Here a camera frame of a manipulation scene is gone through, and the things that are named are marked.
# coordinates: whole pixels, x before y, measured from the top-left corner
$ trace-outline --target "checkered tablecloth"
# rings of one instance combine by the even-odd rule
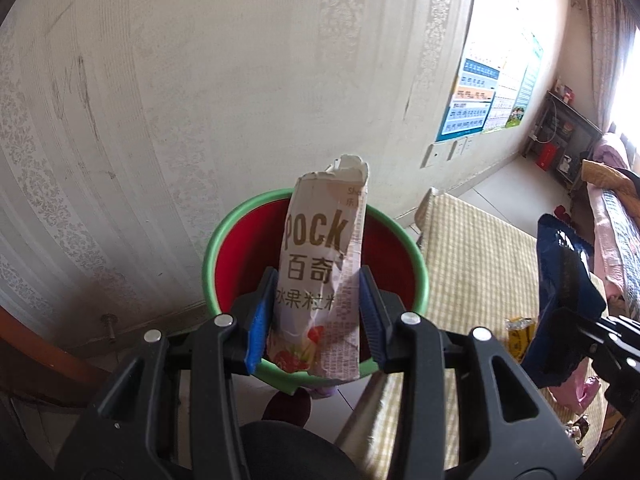
[[[437,327],[468,333],[485,326],[506,340],[505,319],[538,316],[536,240],[519,229],[450,195],[429,193],[416,214],[423,233],[422,254],[429,271],[427,318]],[[604,295],[602,282],[592,276]],[[594,374],[591,365],[588,374]],[[591,428],[582,441],[588,456],[596,446],[606,411],[604,389],[586,413]],[[446,467],[458,462],[458,407],[455,378],[446,371]],[[365,478],[383,480],[393,451],[402,374],[375,374],[336,444]],[[575,415],[542,394],[564,423]]]

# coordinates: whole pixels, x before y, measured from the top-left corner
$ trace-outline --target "trash can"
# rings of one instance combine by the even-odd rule
[[[255,196],[229,213],[211,235],[202,266],[202,285],[212,316],[228,312],[241,294],[253,292],[264,269],[278,268],[291,189]],[[396,293],[406,308],[424,314],[429,280],[418,247],[393,219],[367,205],[362,239],[362,264],[371,269],[381,290]],[[378,369],[360,327],[360,376]],[[283,392],[293,394],[299,386],[335,386],[343,381],[289,374],[262,359],[255,376]]]

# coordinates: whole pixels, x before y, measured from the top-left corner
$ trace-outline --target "red box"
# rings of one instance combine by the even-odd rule
[[[542,151],[538,155],[538,160],[536,160],[536,164],[542,168],[543,170],[548,170],[549,166],[554,160],[556,156],[556,152],[558,151],[558,147],[555,144],[545,144],[545,147],[542,148]]]

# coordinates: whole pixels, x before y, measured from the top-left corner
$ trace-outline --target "blue plastic package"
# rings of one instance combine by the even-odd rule
[[[541,216],[536,253],[540,313],[522,367],[537,387],[545,388],[564,383],[583,359],[570,347],[554,343],[562,332],[550,323],[552,312],[565,307],[595,321],[606,302],[590,279],[587,260],[593,257],[593,247],[567,224],[548,214]]]

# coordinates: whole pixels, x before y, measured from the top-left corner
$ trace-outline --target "educational wall chart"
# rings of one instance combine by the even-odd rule
[[[454,91],[439,140],[520,124],[543,50],[523,30],[513,0],[474,0]]]

